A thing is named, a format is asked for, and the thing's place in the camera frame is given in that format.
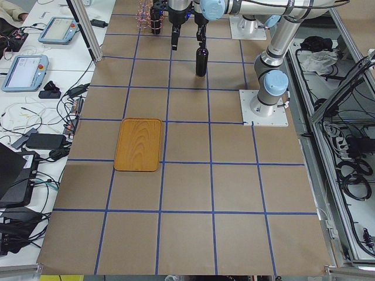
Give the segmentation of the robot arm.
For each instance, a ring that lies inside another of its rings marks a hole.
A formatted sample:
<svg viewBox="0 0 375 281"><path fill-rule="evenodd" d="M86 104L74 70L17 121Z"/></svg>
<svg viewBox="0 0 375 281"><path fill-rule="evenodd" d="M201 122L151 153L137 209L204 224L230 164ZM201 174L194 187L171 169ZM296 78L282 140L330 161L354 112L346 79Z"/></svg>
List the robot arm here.
<svg viewBox="0 0 375 281"><path fill-rule="evenodd" d="M231 38L238 40L266 40L266 29L276 25L281 15L246 15L240 13L241 1L200 1L200 13L209 21L224 14L229 17Z"/></svg>
<svg viewBox="0 0 375 281"><path fill-rule="evenodd" d="M180 27L193 13L198 25L198 37L205 41L206 25L224 14L243 16L280 16L281 20L267 47L256 59L256 72L260 89L250 102L251 111L261 117L274 113L277 104L288 87L288 77L279 66L283 63L291 40L301 23L317 18L330 8L346 5L347 1L167 1L172 24L172 48L177 48Z"/></svg>

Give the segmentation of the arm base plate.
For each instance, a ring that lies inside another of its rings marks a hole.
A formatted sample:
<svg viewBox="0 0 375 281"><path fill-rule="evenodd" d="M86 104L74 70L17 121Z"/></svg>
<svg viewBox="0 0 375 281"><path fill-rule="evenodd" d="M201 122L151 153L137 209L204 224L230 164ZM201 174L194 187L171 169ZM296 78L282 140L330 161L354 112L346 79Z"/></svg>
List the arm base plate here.
<svg viewBox="0 0 375 281"><path fill-rule="evenodd" d="M239 94L244 126L288 126L281 97L275 105L264 105L258 100L258 90L240 90Z"/></svg>
<svg viewBox="0 0 375 281"><path fill-rule="evenodd" d="M250 15L229 17L231 38L237 40L266 40L264 27Z"/></svg>

